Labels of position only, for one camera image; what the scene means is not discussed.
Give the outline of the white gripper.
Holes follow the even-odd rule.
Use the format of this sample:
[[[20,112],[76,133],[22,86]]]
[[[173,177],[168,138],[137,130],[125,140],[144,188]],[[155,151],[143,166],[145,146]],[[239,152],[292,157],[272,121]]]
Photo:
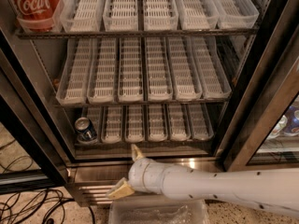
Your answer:
[[[162,177],[165,169],[163,163],[144,158],[144,154],[136,144],[131,144],[134,164],[129,171],[129,182],[124,177],[106,194],[110,200],[118,200],[130,196],[136,191],[162,193]]]

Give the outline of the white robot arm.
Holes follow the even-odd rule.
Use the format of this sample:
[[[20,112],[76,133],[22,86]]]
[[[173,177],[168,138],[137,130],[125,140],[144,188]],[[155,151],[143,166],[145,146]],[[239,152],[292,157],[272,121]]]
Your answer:
[[[241,172],[208,172],[146,157],[132,144],[128,176],[107,192],[118,200],[135,192],[170,200],[215,200],[265,212],[299,217],[299,171],[296,168]]]

